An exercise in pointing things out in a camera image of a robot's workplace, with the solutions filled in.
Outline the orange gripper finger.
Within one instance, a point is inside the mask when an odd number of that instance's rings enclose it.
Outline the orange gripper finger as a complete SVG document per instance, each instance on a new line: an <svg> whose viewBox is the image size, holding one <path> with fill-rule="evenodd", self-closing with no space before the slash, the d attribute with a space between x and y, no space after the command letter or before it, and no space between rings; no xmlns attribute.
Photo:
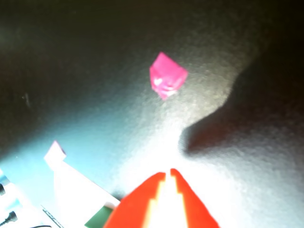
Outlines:
<svg viewBox="0 0 304 228"><path fill-rule="evenodd" d="M145 180L125 196L113 210L105 223L105 228L141 228L151 199L157 195L159 182L165 180L166 174L158 172Z"/></svg>
<svg viewBox="0 0 304 228"><path fill-rule="evenodd" d="M211 216L206 206L199 199L190 185L177 169L171 169L175 177L178 193L183 196L186 221L189 228L219 228L217 221Z"/></svg>

